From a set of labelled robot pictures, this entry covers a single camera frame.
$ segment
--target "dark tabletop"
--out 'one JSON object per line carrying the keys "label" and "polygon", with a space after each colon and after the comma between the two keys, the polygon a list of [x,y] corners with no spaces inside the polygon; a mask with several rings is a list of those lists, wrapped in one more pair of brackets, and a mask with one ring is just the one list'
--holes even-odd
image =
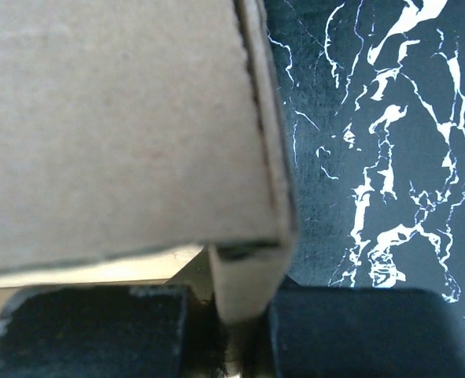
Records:
{"label": "dark tabletop", "polygon": [[300,284],[422,287],[465,329],[465,2],[266,0]]}

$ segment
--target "brown cardboard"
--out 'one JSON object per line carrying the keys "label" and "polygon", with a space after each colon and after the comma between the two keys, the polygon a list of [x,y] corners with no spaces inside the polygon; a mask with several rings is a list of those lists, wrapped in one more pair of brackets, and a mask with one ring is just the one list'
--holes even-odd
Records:
{"label": "brown cardboard", "polygon": [[0,272],[290,239],[249,40],[231,0],[0,0]]}

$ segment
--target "marble countertop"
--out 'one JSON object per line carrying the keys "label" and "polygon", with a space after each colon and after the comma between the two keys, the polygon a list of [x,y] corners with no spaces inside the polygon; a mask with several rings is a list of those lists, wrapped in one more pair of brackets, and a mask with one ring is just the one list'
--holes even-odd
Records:
{"label": "marble countertop", "polygon": [[266,10],[302,224],[290,276],[430,289],[465,331],[465,2]]}

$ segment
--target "white vein pattern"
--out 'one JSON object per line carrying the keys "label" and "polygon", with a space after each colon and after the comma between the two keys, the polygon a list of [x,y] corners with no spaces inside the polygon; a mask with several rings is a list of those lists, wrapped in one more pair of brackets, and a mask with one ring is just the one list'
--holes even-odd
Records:
{"label": "white vein pattern", "polygon": [[[361,0],[358,6],[356,6],[356,2],[349,2],[349,4],[343,2],[327,18],[325,36],[322,37],[324,40],[323,49],[315,52],[315,58],[319,59],[322,55],[326,58],[330,66],[329,79],[334,84],[335,90],[342,88],[342,85],[344,85],[345,90],[341,104],[347,106],[346,104],[350,103],[353,111],[357,112],[364,106],[362,103],[364,99],[378,103],[384,102],[385,92],[396,85],[399,80],[403,80],[410,85],[411,92],[418,101],[416,105],[423,107],[432,120],[432,123],[426,125],[426,127],[436,130],[445,141],[447,147],[447,153],[440,161],[441,167],[447,173],[445,179],[440,182],[439,188],[435,191],[428,191],[422,187],[417,187],[414,180],[410,181],[408,197],[415,204],[415,213],[412,214],[411,221],[399,223],[387,231],[379,232],[374,239],[364,238],[362,231],[367,223],[367,212],[373,206],[380,206],[380,204],[375,203],[371,199],[371,194],[380,193],[384,204],[398,200],[395,191],[393,163],[395,146],[391,143],[389,137],[391,128],[395,128],[396,123],[408,115],[409,106],[400,103],[385,103],[382,115],[367,126],[368,135],[373,135],[377,139],[377,160],[374,164],[363,167],[361,171],[362,182],[352,189],[351,195],[356,207],[353,227],[349,231],[352,246],[345,249],[340,264],[328,282],[329,286],[355,287],[356,274],[359,269],[365,269],[363,265],[365,257],[368,262],[367,267],[370,267],[368,275],[371,278],[373,287],[393,287],[398,281],[406,281],[408,279],[406,273],[401,272],[394,262],[394,251],[397,246],[409,243],[412,238],[418,236],[425,238],[429,242],[442,269],[445,278],[445,291],[441,293],[443,298],[449,303],[458,302],[460,299],[461,287],[457,283],[456,278],[450,273],[448,264],[455,238],[452,234],[451,219],[456,209],[465,201],[465,153],[463,155],[460,152],[456,153],[451,144],[451,137],[455,133],[460,133],[465,140],[465,95],[461,87],[461,75],[464,72],[461,72],[459,65],[459,47],[456,44],[456,49],[448,56],[443,51],[445,43],[444,31],[440,28],[436,30],[440,37],[440,42],[432,58],[444,59],[445,66],[453,82],[452,105],[450,116],[447,119],[444,119],[446,116],[437,114],[419,85],[403,70],[404,66],[402,64],[403,60],[408,57],[410,46],[423,43],[420,39],[409,39],[406,33],[424,21],[437,19],[445,8],[447,1],[423,0],[423,7],[420,9],[412,0],[404,0],[404,8],[396,23],[391,26],[379,44],[371,45],[368,49],[365,48],[367,45],[367,36],[372,37],[375,34],[375,24],[371,25],[369,29],[370,33],[367,35],[361,35],[358,32],[360,12],[364,5],[364,0]],[[356,12],[354,28],[349,38],[358,39],[359,42],[359,48],[356,51],[356,55],[353,54],[354,59],[351,65],[348,65],[348,68],[346,68],[346,63],[340,62],[338,58],[332,56],[331,49],[334,40],[333,33],[339,27],[339,12],[345,7],[354,8]],[[386,41],[394,35],[402,35],[405,39],[398,46],[397,63],[393,67],[388,68],[376,67],[376,62],[381,56]],[[291,72],[293,68],[292,49],[290,46],[279,41],[271,39],[271,42],[281,46],[290,53],[285,71],[292,84],[294,84],[296,80],[292,77]],[[375,72],[375,78],[370,83],[362,83],[359,86],[361,91],[351,91],[350,87],[352,86],[356,70],[361,67],[360,64],[361,66],[367,65],[369,68],[372,67]],[[302,116],[312,126],[320,130],[315,122],[305,113],[302,113],[300,109],[286,109],[286,111],[293,111],[296,116]],[[295,131],[298,125],[299,122],[297,120],[293,127],[293,153],[295,159],[297,159]],[[351,120],[343,126],[341,140],[346,143],[347,149],[351,152],[361,152],[361,148],[356,148],[359,142],[357,135],[360,134],[357,131],[363,128],[364,125],[353,124]],[[331,155],[331,150],[325,146],[317,149],[316,156],[321,163],[320,169],[324,172],[327,179],[338,180],[338,172],[330,173],[327,167],[323,166],[327,155]],[[298,165],[299,163],[296,160],[296,169],[298,169]],[[434,214],[437,214],[437,216],[442,214],[442,219],[445,219],[445,223],[434,222],[435,226],[427,225],[427,221]]]}

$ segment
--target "marble pattern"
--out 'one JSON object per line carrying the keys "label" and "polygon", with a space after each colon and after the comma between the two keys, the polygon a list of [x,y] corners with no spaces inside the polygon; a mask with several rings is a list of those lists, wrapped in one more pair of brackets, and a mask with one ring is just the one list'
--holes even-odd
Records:
{"label": "marble pattern", "polygon": [[273,0],[302,284],[424,287],[465,327],[465,5]]}

